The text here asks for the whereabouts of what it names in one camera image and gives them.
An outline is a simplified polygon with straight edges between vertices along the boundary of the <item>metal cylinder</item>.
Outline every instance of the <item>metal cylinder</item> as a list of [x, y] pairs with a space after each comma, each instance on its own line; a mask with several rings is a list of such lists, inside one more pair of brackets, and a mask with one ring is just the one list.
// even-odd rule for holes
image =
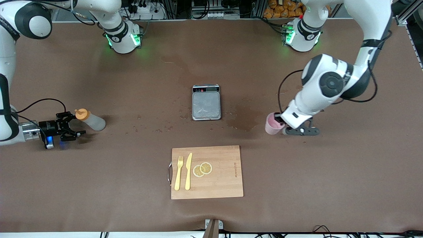
[[25, 141], [38, 141], [40, 139], [40, 129], [31, 122], [21, 123], [22, 132], [24, 134]]

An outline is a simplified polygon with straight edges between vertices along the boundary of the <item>white bottle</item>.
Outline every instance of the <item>white bottle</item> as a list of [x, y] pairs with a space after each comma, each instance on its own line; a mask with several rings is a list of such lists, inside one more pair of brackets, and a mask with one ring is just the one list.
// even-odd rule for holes
[[89, 127], [91, 127], [95, 131], [101, 131], [106, 127], [106, 121], [92, 114], [87, 109], [79, 109], [75, 110], [75, 116], [78, 120], [85, 122]]

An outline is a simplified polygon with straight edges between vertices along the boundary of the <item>pile of brown food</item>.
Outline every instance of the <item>pile of brown food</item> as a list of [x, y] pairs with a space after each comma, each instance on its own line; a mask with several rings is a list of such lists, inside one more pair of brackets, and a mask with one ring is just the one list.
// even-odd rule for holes
[[279, 0], [279, 3], [283, 2], [282, 5], [278, 4], [278, 0], [268, 0], [269, 7], [264, 11], [264, 18], [288, 18], [288, 17], [299, 17], [307, 10], [306, 6], [301, 2], [297, 3], [291, 0]]

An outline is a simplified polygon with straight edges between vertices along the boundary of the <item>knife blade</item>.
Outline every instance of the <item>knife blade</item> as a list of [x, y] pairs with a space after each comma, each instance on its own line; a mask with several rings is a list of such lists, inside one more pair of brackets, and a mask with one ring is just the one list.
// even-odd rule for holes
[[185, 180], [185, 190], [189, 190], [191, 188], [191, 159], [192, 153], [188, 156], [186, 168], [187, 168], [187, 179]]

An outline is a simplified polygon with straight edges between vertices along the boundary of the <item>digital kitchen scale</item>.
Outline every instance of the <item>digital kitchen scale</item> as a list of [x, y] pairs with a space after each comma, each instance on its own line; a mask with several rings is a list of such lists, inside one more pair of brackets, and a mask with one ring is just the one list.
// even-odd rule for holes
[[192, 87], [192, 119], [195, 121], [219, 120], [220, 87], [217, 84]]

